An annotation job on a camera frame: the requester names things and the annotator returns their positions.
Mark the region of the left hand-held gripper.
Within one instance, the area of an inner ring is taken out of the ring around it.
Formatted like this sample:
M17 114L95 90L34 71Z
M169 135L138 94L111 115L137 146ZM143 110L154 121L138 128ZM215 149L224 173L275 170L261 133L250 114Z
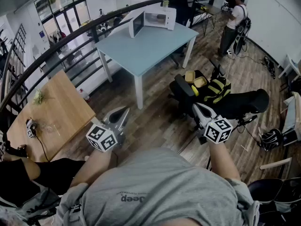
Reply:
M86 134L91 146L95 149L106 152L115 146L122 146L125 141L123 127L126 125L130 108L127 106L117 107L109 111L104 121L94 117L91 122L92 126Z

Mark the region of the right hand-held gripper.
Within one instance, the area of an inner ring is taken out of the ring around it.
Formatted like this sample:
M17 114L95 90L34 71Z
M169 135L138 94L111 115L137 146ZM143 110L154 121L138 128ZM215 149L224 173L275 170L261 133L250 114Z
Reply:
M225 142L228 140L233 126L226 119L218 115L215 117L215 111L205 104L195 103L192 105L192 111L196 123L198 123L197 138L199 143L205 144L211 141L214 144Z

